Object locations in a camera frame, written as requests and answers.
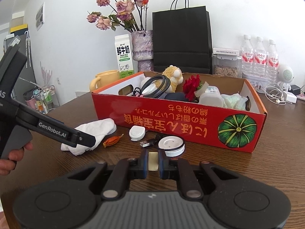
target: green label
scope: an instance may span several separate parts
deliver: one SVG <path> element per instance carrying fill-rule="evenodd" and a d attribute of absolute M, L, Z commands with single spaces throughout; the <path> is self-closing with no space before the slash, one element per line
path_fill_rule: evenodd
<path fill-rule="evenodd" d="M 127 60 L 130 60 L 130 58 L 127 58 L 127 59 L 120 59 L 119 61 L 122 62 L 122 61 L 127 61 Z"/>
<path fill-rule="evenodd" d="M 135 73 L 134 70 L 122 71 L 120 72 L 120 78 L 125 78 L 127 76 L 131 76 Z"/>

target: paper bag handle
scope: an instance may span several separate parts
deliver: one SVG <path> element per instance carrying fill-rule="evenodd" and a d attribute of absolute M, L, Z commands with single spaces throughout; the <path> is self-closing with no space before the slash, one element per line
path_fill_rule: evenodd
<path fill-rule="evenodd" d="M 174 1 L 173 1 L 172 5 L 171 5 L 171 7 L 170 7 L 170 10 L 172 10 L 172 8 L 173 8 L 173 4 L 175 3 L 175 1 L 176 1 L 176 4 L 175 4 L 175 10 L 176 10 L 178 0 L 174 0 Z"/>
<path fill-rule="evenodd" d="M 96 90 L 96 84 L 97 84 L 97 82 L 100 81 L 100 80 L 101 80 L 101 77 L 97 77 L 97 78 L 95 78 L 95 79 L 93 79 L 93 80 L 91 81 L 91 83 L 90 83 L 90 91 L 91 91 L 91 92 L 93 92 L 93 91 Z"/>

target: water bottle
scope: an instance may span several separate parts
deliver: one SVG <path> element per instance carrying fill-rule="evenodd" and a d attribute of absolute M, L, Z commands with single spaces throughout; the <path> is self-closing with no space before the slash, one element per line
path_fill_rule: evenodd
<path fill-rule="evenodd" d="M 279 54 L 273 40 L 269 40 L 268 62 L 266 69 L 266 77 L 270 83 L 276 83 L 279 65 Z"/>
<path fill-rule="evenodd" d="M 254 63 L 254 51 L 253 46 L 251 44 L 251 36 L 244 35 L 244 42 L 241 47 L 242 52 L 242 72 L 245 74 L 252 74 L 253 63 Z"/>
<path fill-rule="evenodd" d="M 265 76 L 267 64 L 267 53 L 263 41 L 262 37 L 257 37 L 257 44 L 254 49 L 254 74 L 259 76 Z"/>

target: screw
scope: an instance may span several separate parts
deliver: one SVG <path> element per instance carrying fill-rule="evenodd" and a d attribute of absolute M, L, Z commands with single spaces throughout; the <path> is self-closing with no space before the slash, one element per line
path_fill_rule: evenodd
<path fill-rule="evenodd" d="M 103 192 L 103 196 L 106 198 L 115 198 L 118 196 L 118 192 L 112 189 L 106 190 Z"/>
<path fill-rule="evenodd" d="M 201 196 L 201 192 L 198 190 L 189 190 L 186 192 L 186 195 L 190 198 L 199 198 Z"/>

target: yellow mug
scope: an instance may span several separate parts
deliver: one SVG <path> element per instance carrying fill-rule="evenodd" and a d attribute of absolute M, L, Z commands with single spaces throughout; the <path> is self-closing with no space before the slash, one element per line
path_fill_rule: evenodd
<path fill-rule="evenodd" d="M 95 91 L 103 86 L 111 84 L 120 79 L 118 70 L 109 70 L 96 75 L 96 78 L 90 83 L 90 91 Z"/>

